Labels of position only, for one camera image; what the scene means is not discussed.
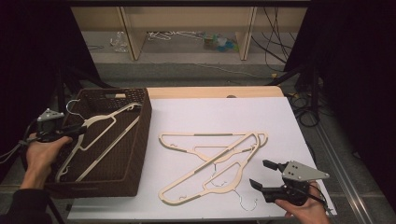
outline brown basket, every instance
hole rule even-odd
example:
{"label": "brown basket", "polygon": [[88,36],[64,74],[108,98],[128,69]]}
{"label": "brown basket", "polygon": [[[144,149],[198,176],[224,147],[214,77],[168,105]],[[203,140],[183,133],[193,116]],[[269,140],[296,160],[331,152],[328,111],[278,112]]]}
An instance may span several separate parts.
{"label": "brown basket", "polygon": [[[133,102],[142,104],[141,108],[119,113],[116,123],[88,150],[78,150],[69,163],[68,172],[60,183],[55,176],[68,155],[77,144],[77,139],[64,147],[46,183],[46,190],[54,198],[123,197],[135,196],[139,186],[146,147],[149,138],[151,103],[146,89],[84,89],[78,94],[79,101],[70,109],[84,119],[97,115],[110,114]],[[102,152],[136,118],[139,121],[121,140],[101,159],[101,161],[79,182],[76,179],[97,159]],[[78,115],[67,115],[65,126],[81,124],[84,119]],[[81,143],[86,147],[102,133],[113,119],[103,119],[93,123]]]}

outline white table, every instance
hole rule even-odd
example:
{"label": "white table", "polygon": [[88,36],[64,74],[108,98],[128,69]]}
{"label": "white table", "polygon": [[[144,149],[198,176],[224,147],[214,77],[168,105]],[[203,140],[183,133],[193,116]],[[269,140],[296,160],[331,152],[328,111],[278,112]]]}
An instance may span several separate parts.
{"label": "white table", "polygon": [[[285,211],[274,203],[266,203],[262,194],[249,184],[252,178],[264,187],[283,184],[279,171],[262,166],[262,160],[274,162],[299,161],[316,167],[287,98],[193,98],[151,99],[152,119],[148,148],[139,191],[135,197],[75,199],[69,219],[90,221],[197,221],[197,220],[258,220],[283,217]],[[239,204],[238,195],[208,194],[179,206],[163,203],[160,189],[203,163],[195,155],[164,148],[158,139],[163,132],[189,133],[268,133],[268,142],[244,169],[236,192],[243,198],[246,209]],[[207,180],[211,173],[204,173]],[[205,181],[191,183],[200,188]],[[320,187],[329,207],[332,201],[322,181]]]}

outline hand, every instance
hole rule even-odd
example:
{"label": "hand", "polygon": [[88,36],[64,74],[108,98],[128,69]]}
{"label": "hand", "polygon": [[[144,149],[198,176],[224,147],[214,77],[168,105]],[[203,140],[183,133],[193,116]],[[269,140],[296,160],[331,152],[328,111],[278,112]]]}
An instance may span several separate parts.
{"label": "hand", "polygon": [[[311,182],[311,185],[314,187],[318,187],[317,182]],[[313,196],[320,198],[320,193],[317,189],[310,187],[309,193]],[[316,223],[316,224],[328,224],[330,223],[329,218],[326,216],[325,209],[323,204],[308,198],[306,203],[302,206],[296,206],[294,204],[289,203],[284,200],[275,200],[275,204],[279,207],[286,210],[285,217],[291,217],[294,215],[297,217],[303,224]]]}
{"label": "hand", "polygon": [[50,165],[55,162],[59,150],[72,141],[71,137],[64,136],[50,143],[37,141],[30,143],[26,152],[28,168],[20,189],[43,189],[44,183],[51,172]]}

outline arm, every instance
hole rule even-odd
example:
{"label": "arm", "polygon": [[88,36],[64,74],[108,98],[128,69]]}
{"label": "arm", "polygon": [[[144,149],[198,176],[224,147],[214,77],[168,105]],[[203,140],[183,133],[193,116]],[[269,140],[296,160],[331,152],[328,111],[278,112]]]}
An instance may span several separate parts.
{"label": "arm", "polygon": [[[317,182],[312,182],[311,185],[316,188],[318,187]],[[310,187],[309,193],[320,198],[318,190],[313,187]],[[314,199],[308,198],[303,206],[296,206],[284,200],[275,200],[275,203],[286,210],[285,217],[291,217],[293,215],[303,224],[330,224],[323,204]]]}
{"label": "arm", "polygon": [[0,220],[6,223],[51,223],[50,215],[46,213],[50,196],[43,188],[51,172],[50,165],[62,146],[71,141],[70,137],[63,137],[51,143],[32,142],[29,145],[27,171],[7,214]]}

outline black sleeve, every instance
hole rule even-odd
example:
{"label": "black sleeve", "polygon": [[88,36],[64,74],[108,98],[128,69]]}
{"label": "black sleeve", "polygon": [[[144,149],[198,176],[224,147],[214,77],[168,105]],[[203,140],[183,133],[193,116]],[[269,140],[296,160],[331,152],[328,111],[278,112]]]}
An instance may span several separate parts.
{"label": "black sleeve", "polygon": [[52,223],[46,213],[50,196],[43,189],[20,189],[13,195],[8,213],[0,217],[1,223]]}

